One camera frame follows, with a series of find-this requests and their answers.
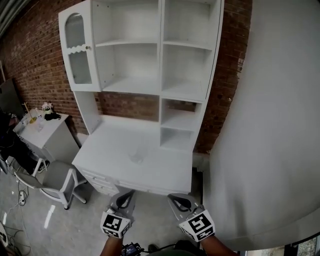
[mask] shelf compartment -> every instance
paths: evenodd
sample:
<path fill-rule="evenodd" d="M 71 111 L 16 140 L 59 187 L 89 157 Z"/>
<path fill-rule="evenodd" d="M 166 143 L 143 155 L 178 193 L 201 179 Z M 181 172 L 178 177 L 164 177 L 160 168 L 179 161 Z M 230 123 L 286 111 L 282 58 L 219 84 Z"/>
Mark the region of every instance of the shelf compartment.
<path fill-rule="evenodd" d="M 86 51 L 71 53 L 68 55 L 70 67 L 75 84 L 91 84 L 91 75 Z"/>
<path fill-rule="evenodd" d="M 94 43 L 98 46 L 145 38 L 151 38 L 151 43 L 159 41 L 158 0 L 93 1 L 92 14 Z"/>
<path fill-rule="evenodd" d="M 199 49 L 205 49 L 212 51 L 212 48 L 209 44 L 206 43 L 199 43 L 199 42 L 192 42 L 192 41 L 184 41 L 184 40 L 167 40 L 163 41 L 164 45 L 172 45 L 172 46 L 185 46 L 185 47 L 194 47 Z"/>
<path fill-rule="evenodd" d="M 195 46 L 212 45 L 215 3 L 215 0 L 166 0 L 163 40 L 193 42 Z"/>
<path fill-rule="evenodd" d="M 163 45 L 161 95 L 204 101 L 209 87 L 213 52 L 178 45 Z"/>
<path fill-rule="evenodd" d="M 114 45 L 129 45 L 129 44 L 156 44 L 157 40 L 151 37 L 147 38 L 139 38 L 139 39 L 118 39 L 118 40 L 110 40 L 102 43 L 98 43 L 95 47 L 102 47 L 102 46 L 114 46 Z"/>
<path fill-rule="evenodd" d="M 159 94 L 156 44 L 97 47 L 96 60 L 103 91 Z"/>
<path fill-rule="evenodd" d="M 166 149 L 188 151 L 193 131 L 161 128 L 160 146 Z"/>
<path fill-rule="evenodd" d="M 104 92 L 158 95 L 158 81 L 146 77 L 115 77 L 103 89 Z"/>
<path fill-rule="evenodd" d="M 195 131 L 201 107 L 201 103 L 163 98 L 161 127 Z"/>

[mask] red brick wall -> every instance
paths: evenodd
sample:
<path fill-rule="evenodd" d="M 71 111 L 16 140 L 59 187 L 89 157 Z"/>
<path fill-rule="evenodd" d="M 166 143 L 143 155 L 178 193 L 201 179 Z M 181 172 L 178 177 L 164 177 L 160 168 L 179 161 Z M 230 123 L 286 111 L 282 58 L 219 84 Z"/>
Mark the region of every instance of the red brick wall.
<path fill-rule="evenodd" d="M 6 78 L 14 78 L 30 108 L 51 101 L 57 112 L 71 115 L 72 132 L 87 134 L 65 71 L 58 23 L 58 13 L 79 2 L 32 0 L 1 38 L 0 58 Z"/>
<path fill-rule="evenodd" d="M 0 39 L 0 58 L 7 78 L 31 108 L 44 101 L 69 114 L 72 132 L 85 133 L 66 75 L 59 37 L 58 13 L 81 0 L 32 0 Z M 237 88 L 245 59 L 252 0 L 225 0 L 220 50 L 206 113 L 194 151 L 207 153 L 215 143 Z M 158 120 L 157 97 L 101 92 L 98 109 L 106 115 Z"/>
<path fill-rule="evenodd" d="M 220 48 L 195 152 L 208 153 L 227 117 L 245 60 L 252 0 L 224 0 Z"/>

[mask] cabinet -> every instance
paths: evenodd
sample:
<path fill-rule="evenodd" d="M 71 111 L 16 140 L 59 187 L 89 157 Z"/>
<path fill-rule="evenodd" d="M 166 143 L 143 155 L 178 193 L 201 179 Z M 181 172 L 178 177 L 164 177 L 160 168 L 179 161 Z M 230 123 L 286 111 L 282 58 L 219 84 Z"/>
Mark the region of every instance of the cabinet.
<path fill-rule="evenodd" d="M 79 170 L 162 195 L 190 191 L 223 9 L 224 0 L 86 0 L 59 13 L 65 68 L 90 134 L 72 162 Z M 100 115 L 93 92 L 158 96 L 159 120 Z"/>
<path fill-rule="evenodd" d="M 36 117 L 38 112 L 35 109 L 30 110 L 33 117 Z M 48 159 L 50 162 L 59 160 L 71 164 L 79 152 L 79 147 L 65 122 L 68 115 L 60 115 L 60 119 L 44 120 L 40 131 L 37 130 L 38 124 L 34 122 L 28 123 L 27 126 L 20 123 L 22 128 L 15 132 L 38 157 Z"/>

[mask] wire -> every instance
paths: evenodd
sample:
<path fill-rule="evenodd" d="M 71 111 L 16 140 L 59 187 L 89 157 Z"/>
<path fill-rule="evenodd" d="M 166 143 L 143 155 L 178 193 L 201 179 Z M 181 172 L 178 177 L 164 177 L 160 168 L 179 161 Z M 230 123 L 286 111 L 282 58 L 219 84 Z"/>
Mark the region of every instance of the wire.
<path fill-rule="evenodd" d="M 18 204 L 20 206 L 24 206 L 26 204 L 26 202 L 27 202 L 28 197 L 29 197 L 29 187 L 28 186 L 26 187 L 26 191 L 27 191 L 27 193 L 26 193 L 25 189 L 20 190 L 19 185 L 20 185 L 20 180 L 18 181 Z M 24 195 L 24 200 L 22 201 L 23 204 L 20 203 L 20 194 L 21 193 L 23 193 L 23 195 Z"/>
<path fill-rule="evenodd" d="M 18 204 L 19 204 L 19 202 L 18 202 L 14 207 L 10 208 L 9 211 L 8 211 L 8 213 L 7 213 L 6 215 L 9 216 L 10 211 L 11 211 L 12 209 L 14 209 Z"/>
<path fill-rule="evenodd" d="M 34 252 L 33 252 L 32 247 L 31 247 L 30 239 L 29 239 L 29 236 L 28 236 L 28 233 L 27 233 L 27 229 L 26 229 L 26 226 L 25 226 L 25 220 L 24 220 L 24 215 L 22 214 L 22 207 L 21 207 L 21 205 L 20 205 L 20 212 L 21 212 L 22 225 L 23 225 L 23 228 L 24 228 L 24 232 L 25 232 L 26 238 L 28 239 L 29 244 L 30 244 L 30 251 L 31 251 L 32 255 L 34 255 Z"/>

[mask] concrete floor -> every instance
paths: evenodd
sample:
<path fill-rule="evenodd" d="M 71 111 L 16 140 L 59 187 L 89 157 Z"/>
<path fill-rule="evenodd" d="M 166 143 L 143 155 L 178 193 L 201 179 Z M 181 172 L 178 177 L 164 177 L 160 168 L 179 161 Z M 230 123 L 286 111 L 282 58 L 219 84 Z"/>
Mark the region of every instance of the concrete floor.
<path fill-rule="evenodd" d="M 87 204 L 75 198 L 70 209 L 65 210 L 61 203 L 39 190 L 29 189 L 26 204 L 16 206 L 8 214 L 18 202 L 18 183 L 15 176 L 0 174 L 0 220 L 3 222 L 7 213 L 6 226 L 23 230 L 25 225 L 25 233 L 18 234 L 16 242 L 31 245 L 29 255 L 32 256 L 100 255 L 107 240 L 100 230 L 100 221 L 110 197 L 96 190 L 88 192 L 87 197 L 90 197 Z M 55 209 L 46 228 L 45 221 L 52 206 Z M 177 227 L 166 196 L 137 192 L 133 216 L 135 222 L 124 236 L 124 244 L 139 243 L 147 249 L 149 244 L 163 247 L 178 240 L 188 240 Z M 19 244 L 17 247 L 22 253 L 29 250 Z"/>

